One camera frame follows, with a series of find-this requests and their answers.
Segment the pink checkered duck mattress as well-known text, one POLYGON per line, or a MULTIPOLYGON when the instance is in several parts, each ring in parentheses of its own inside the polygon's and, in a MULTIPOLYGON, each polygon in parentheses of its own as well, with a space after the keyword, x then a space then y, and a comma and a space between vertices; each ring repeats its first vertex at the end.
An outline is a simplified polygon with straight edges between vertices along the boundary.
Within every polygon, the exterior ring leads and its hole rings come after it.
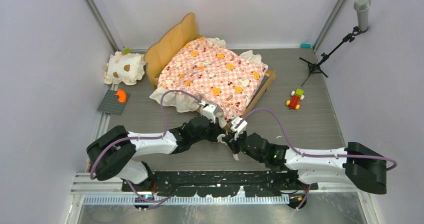
POLYGON ((158 87, 149 96, 177 112, 199 108, 196 96, 219 107, 221 127, 241 116, 259 90, 268 66, 251 50, 237 55, 219 38, 190 41, 171 59, 158 77, 158 87))

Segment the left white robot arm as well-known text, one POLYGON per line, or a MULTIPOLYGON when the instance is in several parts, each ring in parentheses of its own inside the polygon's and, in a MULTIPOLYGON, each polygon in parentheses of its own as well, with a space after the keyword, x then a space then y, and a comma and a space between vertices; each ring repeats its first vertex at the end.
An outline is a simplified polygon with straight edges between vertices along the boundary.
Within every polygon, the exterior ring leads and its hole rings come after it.
POLYGON ((218 141, 225 130, 218 123, 198 115, 164 133, 130 132, 118 125, 93 141, 86 149, 91 162, 90 178, 106 181, 118 177, 135 184, 141 191, 153 186, 152 172, 136 157, 150 154, 178 154, 200 141, 218 141))

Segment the wooden pet bed frame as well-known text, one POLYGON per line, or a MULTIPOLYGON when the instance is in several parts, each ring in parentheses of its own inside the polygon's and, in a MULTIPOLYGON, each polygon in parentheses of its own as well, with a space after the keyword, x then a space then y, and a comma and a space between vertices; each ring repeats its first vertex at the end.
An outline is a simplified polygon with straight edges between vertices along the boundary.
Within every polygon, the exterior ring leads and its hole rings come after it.
MULTIPOLYGON (((174 25, 162 38, 153 44, 145 53, 144 61, 146 64, 146 74, 153 87, 153 91, 157 89, 158 78, 164 67, 171 59, 190 41, 202 38, 199 34, 199 28, 196 22, 196 15, 192 12, 184 16, 184 18, 174 25)), ((261 82, 259 90, 253 97, 245 112, 240 117, 245 117, 253 110, 261 96, 268 90, 276 77, 276 73, 269 68, 266 76, 261 82)))

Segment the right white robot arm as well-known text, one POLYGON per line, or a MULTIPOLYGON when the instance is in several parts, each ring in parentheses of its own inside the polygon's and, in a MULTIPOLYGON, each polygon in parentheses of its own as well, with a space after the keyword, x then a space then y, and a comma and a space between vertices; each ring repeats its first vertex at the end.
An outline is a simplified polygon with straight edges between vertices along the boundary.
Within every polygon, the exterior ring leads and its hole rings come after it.
POLYGON ((292 149, 272 144, 257 133, 246 132, 219 138, 236 156, 242 152, 273 172, 287 171, 285 182, 291 189, 303 184, 344 183, 376 195, 387 193, 387 160, 357 142, 338 149, 292 149))

